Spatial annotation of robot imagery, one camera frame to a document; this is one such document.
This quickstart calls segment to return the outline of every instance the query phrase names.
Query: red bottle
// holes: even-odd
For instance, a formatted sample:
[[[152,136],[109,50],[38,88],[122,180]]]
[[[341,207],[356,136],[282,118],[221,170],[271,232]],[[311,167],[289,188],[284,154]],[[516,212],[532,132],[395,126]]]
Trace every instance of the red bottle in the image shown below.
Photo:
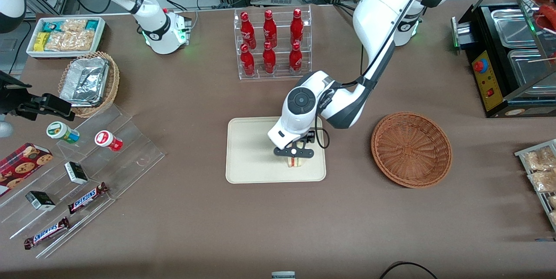
[[[290,34],[291,45],[294,45],[296,41],[299,43],[303,41],[303,21],[301,20],[301,10],[299,8],[294,10],[294,19],[291,21]]]
[[[249,14],[242,12],[240,16],[242,17],[242,38],[244,43],[249,46],[249,49],[254,50],[257,47],[257,41],[255,40],[255,29],[249,21]]]
[[[255,60],[253,59],[253,55],[249,52],[249,47],[245,43],[242,43],[241,49],[242,55],[240,55],[240,59],[242,60],[245,76],[253,77],[255,75]]]
[[[272,49],[272,44],[265,42],[265,51],[262,53],[262,59],[265,62],[265,71],[268,75],[272,75],[276,70],[276,53]]]
[[[301,72],[302,53],[299,51],[299,42],[295,42],[290,52],[290,73],[298,75]]]
[[[276,22],[272,18],[272,10],[265,10],[265,24],[262,26],[265,33],[265,41],[270,42],[272,47],[278,45],[278,36],[276,31]]]

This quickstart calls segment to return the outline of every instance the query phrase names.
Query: table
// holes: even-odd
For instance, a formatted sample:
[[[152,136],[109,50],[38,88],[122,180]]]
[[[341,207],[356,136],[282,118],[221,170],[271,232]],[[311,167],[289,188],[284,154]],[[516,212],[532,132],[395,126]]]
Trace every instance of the table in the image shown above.
[[[191,45],[167,56],[144,44],[132,16],[105,16],[103,51],[121,71],[116,103],[167,156],[48,259],[34,259],[0,226],[2,279],[242,279],[278,270],[367,279],[401,260],[439,278],[554,278],[554,243],[533,241],[551,236],[550,225],[513,156],[554,138],[554,119],[484,118],[465,55],[451,49],[450,18],[470,3],[427,11],[358,123],[328,128],[327,176],[314,183],[225,179],[228,122],[280,115],[295,84],[238,79],[232,10],[202,12]],[[361,45],[349,17],[332,6],[312,10],[314,70],[352,81]],[[67,63],[29,58],[22,81],[33,93],[56,93]],[[370,155],[373,127],[406,110],[433,119],[451,141],[452,168],[437,186],[398,186]],[[0,156],[26,141],[54,145],[44,135],[54,117],[7,120],[16,134],[0,140]],[[396,273],[427,278],[403,267]]]

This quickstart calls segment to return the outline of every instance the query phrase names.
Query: plastic cup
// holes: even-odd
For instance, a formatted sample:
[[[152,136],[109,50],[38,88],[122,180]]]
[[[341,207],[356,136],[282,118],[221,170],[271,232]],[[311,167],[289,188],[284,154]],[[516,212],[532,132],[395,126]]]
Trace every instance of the plastic cup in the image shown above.
[[[61,121],[54,121],[48,125],[46,134],[52,139],[62,139],[67,143],[75,143],[79,140],[79,132]]]
[[[103,130],[97,133],[97,135],[95,136],[95,143],[98,146],[109,148],[114,152],[119,151],[123,146],[122,139],[115,137],[113,133],[109,132],[108,130]]]

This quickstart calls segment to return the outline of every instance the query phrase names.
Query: clear acrylic rack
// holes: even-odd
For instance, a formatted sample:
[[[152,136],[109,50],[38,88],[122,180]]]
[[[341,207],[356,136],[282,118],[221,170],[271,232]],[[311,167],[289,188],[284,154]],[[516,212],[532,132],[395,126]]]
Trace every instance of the clear acrylic rack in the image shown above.
[[[290,24],[293,19],[294,9],[301,9],[301,20],[303,21],[303,41],[300,43],[300,51],[303,55],[301,73],[292,75],[290,73]],[[278,46],[274,48],[276,53],[276,71],[274,74],[269,75],[264,70],[264,63],[262,60],[262,53],[264,52],[265,37],[262,31],[262,26],[265,23],[265,10],[272,10],[272,17],[276,22],[276,29],[278,31]],[[240,46],[243,43],[242,39],[242,20],[240,13],[247,12],[249,20],[255,29],[255,39],[257,46],[251,50],[255,58],[255,75],[247,77],[242,67],[242,60],[240,55],[242,51]],[[236,41],[236,55],[238,56],[238,73],[240,79],[276,79],[288,77],[302,77],[306,73],[312,71],[312,34],[311,34],[311,7],[310,6],[278,6],[270,8],[244,8],[242,10],[234,11],[234,34]]]
[[[131,116],[115,105],[96,113],[76,130],[80,133],[78,142],[68,144],[59,141],[51,150],[54,160],[45,165],[49,169],[42,174],[34,174],[4,196],[6,199],[0,199],[1,227],[8,230],[10,239],[21,243],[22,250],[26,238],[46,230],[64,216],[68,217],[71,224],[69,230],[40,242],[29,251],[37,258],[46,258],[54,253],[164,157],[155,144],[133,124]],[[108,130],[123,140],[119,152],[95,144],[94,137],[100,130]],[[81,164],[89,178],[86,184],[70,181],[64,168],[64,164],[69,161]],[[109,191],[70,215],[67,206],[101,182],[105,182]],[[50,212],[34,209],[25,198],[25,194],[32,190],[46,192],[56,207]]]

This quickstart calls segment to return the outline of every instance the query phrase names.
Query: wicker basket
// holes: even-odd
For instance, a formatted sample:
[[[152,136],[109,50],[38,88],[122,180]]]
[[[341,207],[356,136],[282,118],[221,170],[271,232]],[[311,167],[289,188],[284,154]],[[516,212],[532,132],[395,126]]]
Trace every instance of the wicker basket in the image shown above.
[[[118,65],[116,65],[116,63],[110,57],[110,55],[108,55],[104,52],[97,51],[95,53],[89,53],[87,55],[80,56],[75,60],[91,59],[93,57],[102,57],[103,59],[106,59],[110,62],[109,74],[108,74],[109,77],[106,79],[104,99],[103,99],[103,103],[101,103],[101,105],[99,105],[97,107],[72,107],[72,111],[75,113],[75,115],[77,115],[81,118],[89,118],[93,114],[95,114],[96,112],[110,107],[113,104],[114,99],[116,98],[116,94],[118,93],[118,85],[119,85]],[[68,65],[66,67],[66,71],[64,71],[64,73],[62,74],[62,79],[60,80],[60,83],[58,84],[58,93],[62,92],[62,87],[64,86],[64,83],[66,81],[66,75],[68,73],[69,68],[70,67]]]
[[[408,188],[439,183],[452,161],[450,142],[432,120],[411,112],[384,117],[373,131],[375,162],[392,181]]]

